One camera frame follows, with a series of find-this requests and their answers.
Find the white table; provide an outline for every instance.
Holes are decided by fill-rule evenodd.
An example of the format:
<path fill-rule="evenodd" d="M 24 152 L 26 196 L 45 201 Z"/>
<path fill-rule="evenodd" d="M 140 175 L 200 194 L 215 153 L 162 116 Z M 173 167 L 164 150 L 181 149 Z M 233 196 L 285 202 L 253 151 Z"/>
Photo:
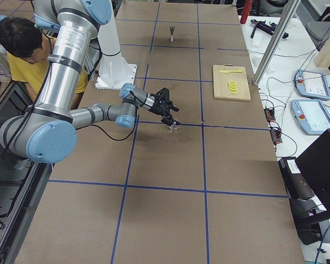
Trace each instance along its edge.
<path fill-rule="evenodd" d="M 257 29 L 255 31 L 254 38 L 251 38 L 254 28 L 254 25 L 250 23 L 251 19 L 256 19 L 258 21 L 265 20 L 266 24 L 269 24 L 269 22 L 277 24 L 279 22 L 279 18 L 249 16 L 247 23 L 241 27 L 245 37 L 247 49 L 250 51 L 250 59 L 253 70 L 256 71 L 259 66 L 259 62 L 263 57 L 263 54 L 260 53 L 265 52 L 271 36 L 260 29 Z M 318 138 L 318 136 L 304 134 L 295 121 L 294 115 L 290 109 L 291 100 L 305 98 L 301 97 L 294 89 L 294 84 L 292 81 L 294 80 L 296 71 L 301 68 L 327 74 L 326 78 L 330 86 L 330 71 L 327 68 L 318 68 L 315 66 L 313 58 L 315 58 L 318 51 L 315 49 L 315 46 L 309 38 L 309 35 L 303 27 L 301 21 L 295 18 L 292 19 L 286 32 L 289 33 L 289 37 L 281 40 L 275 54 L 295 57 L 273 56 L 267 71 L 264 73 L 263 78 L 258 85 L 263 106 L 265 107 L 266 105 L 267 107 L 272 107 L 272 103 L 274 104 L 276 122 L 282 127 L 282 132 L 285 134 L 282 135 L 283 143 L 277 145 L 276 156 L 278 159 L 279 157 L 285 156 L 298 157 L 298 155 L 300 155 Z M 330 106 L 330 100 L 325 101 L 324 103 Z M 316 204 L 320 204 L 317 198 L 314 200 Z M 308 246 L 301 243 L 301 247 L 305 260 L 314 262 L 317 254 L 317 248 L 319 247 L 319 242 Z M 319 254 L 318 262 L 326 263 L 326 259 L 330 259 L 330 244 L 324 243 L 322 248 L 327 252 L 324 254 Z"/>

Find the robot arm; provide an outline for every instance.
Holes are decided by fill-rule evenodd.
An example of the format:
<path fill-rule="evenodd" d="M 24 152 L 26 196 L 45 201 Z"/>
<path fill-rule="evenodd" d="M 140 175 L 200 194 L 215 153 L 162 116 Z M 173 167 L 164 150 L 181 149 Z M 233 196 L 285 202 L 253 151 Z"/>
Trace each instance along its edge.
<path fill-rule="evenodd" d="M 175 128 L 171 110 L 179 109 L 164 88 L 148 94 L 132 84 L 124 84 L 120 106 L 96 104 L 70 111 L 75 88 L 91 39 L 100 25 L 113 16 L 110 0 L 35 0 L 36 22 L 41 28 L 59 29 L 44 86 L 36 102 L 24 116 L 7 120 L 0 129 L 0 143 L 12 153 L 41 163 L 56 163 L 74 149 L 77 128 L 103 120 L 131 128 L 138 107 L 162 116 L 162 122 Z"/>

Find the light blue joint cap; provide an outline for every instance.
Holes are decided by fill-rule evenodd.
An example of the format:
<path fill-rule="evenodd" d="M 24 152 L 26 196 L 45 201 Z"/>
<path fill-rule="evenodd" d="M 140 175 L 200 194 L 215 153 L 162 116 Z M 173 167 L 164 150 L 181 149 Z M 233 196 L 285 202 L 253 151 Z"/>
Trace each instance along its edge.
<path fill-rule="evenodd" d="M 46 20 L 45 18 L 42 18 L 41 16 L 38 16 L 34 14 L 35 17 L 35 24 L 40 27 L 41 29 L 46 29 L 50 31 L 56 31 L 58 32 L 60 29 L 60 25 L 53 23 L 49 20 Z"/>
<path fill-rule="evenodd" d="M 109 23 L 111 16 L 114 15 L 109 0 L 82 0 L 82 2 L 88 14 L 100 25 Z"/>
<path fill-rule="evenodd" d="M 71 123 L 55 120 L 39 127 L 28 139 L 28 158 L 40 163 L 56 163 L 71 154 L 77 143 Z"/>
<path fill-rule="evenodd" d="M 136 88 L 133 84 L 124 84 L 120 89 L 119 96 L 123 99 L 130 94 L 130 91 L 133 91 Z"/>
<path fill-rule="evenodd" d="M 134 125 L 135 117 L 132 115 L 120 115 L 116 117 L 116 125 L 122 128 L 131 128 Z"/>

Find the cone-shaped object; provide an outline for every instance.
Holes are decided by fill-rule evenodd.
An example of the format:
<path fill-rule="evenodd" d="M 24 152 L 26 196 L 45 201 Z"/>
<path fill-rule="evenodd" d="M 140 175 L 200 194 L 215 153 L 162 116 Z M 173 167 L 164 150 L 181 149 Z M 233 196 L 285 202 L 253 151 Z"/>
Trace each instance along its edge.
<path fill-rule="evenodd" d="M 174 41 L 174 36 L 173 36 L 174 31 L 175 31 L 175 26 L 170 26 L 170 33 L 171 33 L 170 42 Z"/>

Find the yellow shirt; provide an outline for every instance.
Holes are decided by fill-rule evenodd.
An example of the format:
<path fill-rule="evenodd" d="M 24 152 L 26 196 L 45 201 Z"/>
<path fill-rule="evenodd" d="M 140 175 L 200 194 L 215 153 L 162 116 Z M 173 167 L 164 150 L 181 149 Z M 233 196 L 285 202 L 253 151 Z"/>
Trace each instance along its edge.
<path fill-rule="evenodd" d="M 42 60 L 35 64 L 29 64 L 24 60 L 7 53 L 8 62 L 10 65 L 11 76 L 15 81 L 22 81 L 24 83 L 29 83 L 36 93 L 43 83 L 45 72 L 48 68 L 49 62 Z M 88 76 L 85 69 L 82 70 L 81 76 L 79 78 L 76 94 L 84 92 L 88 84 Z"/>

